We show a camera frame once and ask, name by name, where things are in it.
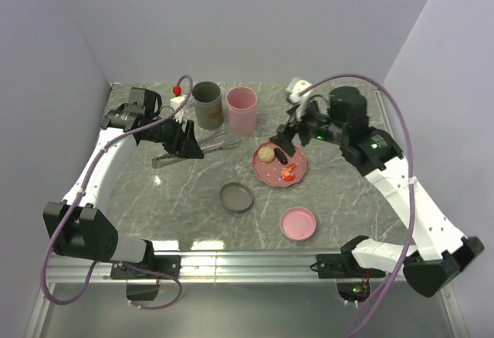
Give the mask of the black sea cucumber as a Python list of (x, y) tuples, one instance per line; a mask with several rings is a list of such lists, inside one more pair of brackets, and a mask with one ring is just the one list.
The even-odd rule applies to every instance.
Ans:
[(275, 147), (273, 149), (273, 151), (274, 151), (275, 157), (279, 161), (279, 163), (281, 163), (282, 165), (288, 164), (288, 158), (281, 148)]

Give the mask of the round steamed bun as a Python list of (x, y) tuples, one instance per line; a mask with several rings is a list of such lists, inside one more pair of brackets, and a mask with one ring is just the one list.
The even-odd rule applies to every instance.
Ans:
[(258, 149), (257, 156), (263, 163), (269, 163), (275, 159), (275, 152), (270, 146), (264, 146)]

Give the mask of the metal tongs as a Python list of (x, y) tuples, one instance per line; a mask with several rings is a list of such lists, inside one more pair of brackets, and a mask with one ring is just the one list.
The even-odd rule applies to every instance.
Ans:
[[(217, 130), (209, 137), (206, 137), (198, 142), (199, 147), (204, 155), (211, 154), (219, 150), (231, 150), (239, 147), (241, 144), (240, 138), (236, 135), (228, 134), (225, 130)], [(185, 161), (183, 157), (177, 157), (166, 153), (159, 157), (151, 159), (151, 166), (154, 169), (166, 167), (168, 165)]]

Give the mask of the red shrimp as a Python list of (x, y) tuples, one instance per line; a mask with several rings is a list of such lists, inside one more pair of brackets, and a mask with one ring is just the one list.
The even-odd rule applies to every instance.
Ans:
[(292, 170), (297, 166), (297, 163), (291, 163), (285, 166), (280, 171), (280, 177), (284, 181), (292, 181), (295, 179), (295, 175), (292, 173)]

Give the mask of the grey round lid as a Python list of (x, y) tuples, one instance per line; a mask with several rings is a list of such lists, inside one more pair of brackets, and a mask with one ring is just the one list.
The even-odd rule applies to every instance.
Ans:
[(254, 195), (250, 188), (239, 182), (225, 184), (219, 192), (222, 206), (233, 213), (248, 211), (254, 202)]

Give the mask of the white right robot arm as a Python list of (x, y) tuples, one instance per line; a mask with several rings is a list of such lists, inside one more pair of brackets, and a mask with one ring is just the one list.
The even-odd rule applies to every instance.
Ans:
[(371, 126), (367, 100), (351, 86), (332, 90), (326, 112), (302, 81), (286, 90), (291, 107), (288, 120), (278, 127), (271, 142), (290, 157), (296, 148), (321, 140), (340, 148), (344, 160), (374, 186), (412, 234), (412, 245), (392, 245), (359, 235), (340, 249), (327, 269), (341, 278), (357, 277), (364, 270), (392, 273), (398, 270), (409, 286), (431, 297), (451, 282), (483, 251), (477, 237), (456, 228), (409, 171), (410, 165), (393, 137)]

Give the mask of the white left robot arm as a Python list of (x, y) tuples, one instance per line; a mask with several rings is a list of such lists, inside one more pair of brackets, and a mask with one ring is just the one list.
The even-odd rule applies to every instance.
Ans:
[(49, 202), (43, 219), (57, 255), (97, 262), (129, 262), (139, 278), (156, 269), (148, 241), (122, 235), (105, 216), (111, 193), (141, 142), (160, 144), (179, 159), (202, 159), (192, 120), (159, 121), (161, 97), (132, 88), (129, 100), (103, 117), (96, 146), (83, 173), (59, 202)]

